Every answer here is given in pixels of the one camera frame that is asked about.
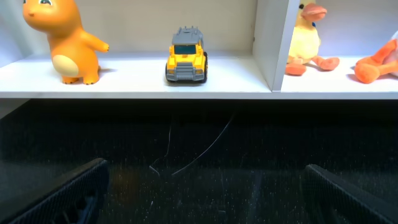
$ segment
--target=figurine eye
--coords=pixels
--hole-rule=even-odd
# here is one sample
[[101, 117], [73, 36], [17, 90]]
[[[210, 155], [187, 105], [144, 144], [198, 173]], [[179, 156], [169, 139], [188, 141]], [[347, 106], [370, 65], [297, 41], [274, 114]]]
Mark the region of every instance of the figurine eye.
[[40, 4], [49, 4], [50, 6], [52, 5], [51, 0], [39, 0]]

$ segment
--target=plush toy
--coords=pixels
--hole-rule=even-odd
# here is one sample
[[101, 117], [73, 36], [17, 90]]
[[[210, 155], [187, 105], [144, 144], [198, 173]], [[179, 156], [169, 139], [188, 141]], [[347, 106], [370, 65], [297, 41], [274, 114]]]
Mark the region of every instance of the plush toy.
[[376, 54], [356, 63], [355, 75], [363, 83], [369, 84], [381, 75], [392, 74], [398, 77], [398, 32]]
[[321, 40], [318, 36], [315, 22], [326, 15], [327, 10], [315, 0], [301, 0], [298, 7], [297, 20], [290, 44], [286, 74], [303, 75], [307, 70], [304, 64], [313, 61], [322, 70], [334, 70], [340, 63], [338, 58], [324, 59], [318, 56]]
[[107, 52], [109, 45], [85, 32], [73, 0], [24, 0], [23, 15], [33, 29], [47, 34], [53, 66], [64, 83], [99, 80], [95, 50]]

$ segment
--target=toy truck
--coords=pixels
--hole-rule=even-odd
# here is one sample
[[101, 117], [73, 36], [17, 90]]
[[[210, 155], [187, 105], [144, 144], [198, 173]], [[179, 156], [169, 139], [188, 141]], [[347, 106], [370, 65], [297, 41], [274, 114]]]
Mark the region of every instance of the toy truck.
[[166, 64], [169, 82], [207, 81], [207, 53], [203, 50], [203, 34], [198, 28], [179, 28], [174, 34], [170, 57]]

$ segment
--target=black tire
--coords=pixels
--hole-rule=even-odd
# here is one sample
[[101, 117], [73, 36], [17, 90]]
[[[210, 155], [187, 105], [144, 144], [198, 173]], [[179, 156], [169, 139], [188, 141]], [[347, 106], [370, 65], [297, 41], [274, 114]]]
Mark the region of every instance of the black tire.
[[164, 70], [164, 76], [165, 76], [166, 80], [167, 80], [169, 83], [175, 83], [175, 81], [173, 81], [173, 80], [168, 80], [168, 79], [167, 79], [167, 64], [166, 64], [166, 69]]
[[206, 61], [205, 61], [205, 78], [200, 80], [199, 82], [200, 83], [206, 83], [206, 81], [207, 81], [207, 57], [206, 57]]

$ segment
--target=orange beak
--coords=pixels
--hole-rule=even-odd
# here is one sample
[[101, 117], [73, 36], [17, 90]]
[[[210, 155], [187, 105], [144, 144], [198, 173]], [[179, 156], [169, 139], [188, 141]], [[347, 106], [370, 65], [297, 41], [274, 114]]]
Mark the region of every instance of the orange beak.
[[301, 16], [310, 22], [316, 22], [324, 18], [328, 11], [317, 4], [310, 3], [303, 9]]

